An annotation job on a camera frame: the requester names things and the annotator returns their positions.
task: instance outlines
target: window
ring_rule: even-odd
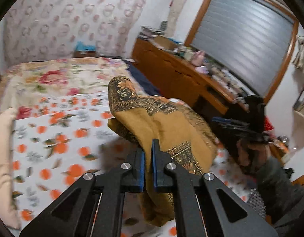
[[[295,17],[278,7],[267,0],[205,0],[186,45],[204,50],[267,97],[289,64],[298,30]]]

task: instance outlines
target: pink bottle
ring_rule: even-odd
[[[198,51],[195,53],[194,57],[191,59],[191,64],[193,64],[196,67],[202,66],[202,61],[205,57],[204,51]]]

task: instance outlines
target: pillow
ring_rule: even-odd
[[[17,110],[7,109],[0,114],[0,218],[6,226],[19,229],[20,221],[12,205],[12,177],[10,167],[10,136]]]

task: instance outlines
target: wooden dresser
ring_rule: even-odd
[[[166,98],[177,98],[194,108],[204,100],[225,114],[234,97],[209,76],[178,56],[159,50],[149,41],[137,38],[132,52],[134,65]]]

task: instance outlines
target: bed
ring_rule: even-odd
[[[107,86],[117,75],[129,77],[138,95],[158,94],[130,63],[107,58],[23,63],[2,79],[0,112],[18,109],[11,147],[12,196],[22,229],[82,174],[107,172],[136,149],[107,127],[112,117]],[[216,145],[211,172],[246,202],[246,177],[218,140]],[[17,236],[20,231],[12,232]],[[137,195],[126,194],[122,237],[175,235],[174,220],[162,227],[145,223]]]

